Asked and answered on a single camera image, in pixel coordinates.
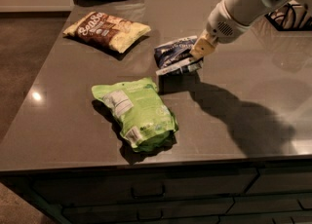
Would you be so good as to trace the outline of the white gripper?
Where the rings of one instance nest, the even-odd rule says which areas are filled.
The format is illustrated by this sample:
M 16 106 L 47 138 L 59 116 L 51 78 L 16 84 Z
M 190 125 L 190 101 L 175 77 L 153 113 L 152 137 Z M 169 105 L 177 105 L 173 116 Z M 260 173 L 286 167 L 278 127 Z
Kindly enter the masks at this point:
M 234 42 L 250 27 L 232 18 L 226 9 L 225 1 L 222 0 L 210 13 L 206 29 L 198 37 L 190 51 L 191 55 L 196 59 L 213 53 L 217 43 Z

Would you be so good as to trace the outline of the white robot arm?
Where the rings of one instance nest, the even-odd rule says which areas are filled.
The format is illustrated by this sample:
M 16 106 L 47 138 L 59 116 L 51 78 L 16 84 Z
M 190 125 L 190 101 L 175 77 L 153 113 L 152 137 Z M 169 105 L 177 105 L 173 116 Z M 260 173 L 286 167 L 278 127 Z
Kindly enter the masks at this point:
M 260 17 L 292 0 L 221 0 L 208 16 L 206 27 L 191 54 L 199 59 L 211 54 L 218 44 L 232 43 Z M 312 0 L 295 0 L 311 12 Z

